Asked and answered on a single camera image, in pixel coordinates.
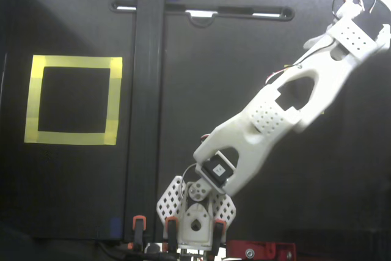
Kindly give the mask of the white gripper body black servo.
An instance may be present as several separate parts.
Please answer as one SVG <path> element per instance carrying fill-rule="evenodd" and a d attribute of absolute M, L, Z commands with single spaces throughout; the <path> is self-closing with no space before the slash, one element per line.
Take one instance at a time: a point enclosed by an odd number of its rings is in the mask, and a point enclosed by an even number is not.
<path fill-rule="evenodd" d="M 363 12 L 361 5 L 356 4 L 353 0 L 347 0 L 335 13 L 335 21 L 338 22 L 342 18 L 352 20 Z"/>

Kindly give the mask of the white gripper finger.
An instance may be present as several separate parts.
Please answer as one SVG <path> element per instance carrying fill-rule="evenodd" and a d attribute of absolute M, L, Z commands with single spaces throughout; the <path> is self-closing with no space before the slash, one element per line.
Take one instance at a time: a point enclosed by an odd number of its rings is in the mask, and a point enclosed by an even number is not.
<path fill-rule="evenodd" d="M 321 47 L 323 48 L 323 51 L 326 51 L 330 48 L 332 48 L 334 44 L 334 38 L 328 33 L 324 33 L 322 35 L 319 35 L 317 37 L 311 38 L 307 40 L 304 43 L 304 49 L 310 50 L 312 47 L 314 47 L 318 42 L 321 42 Z"/>

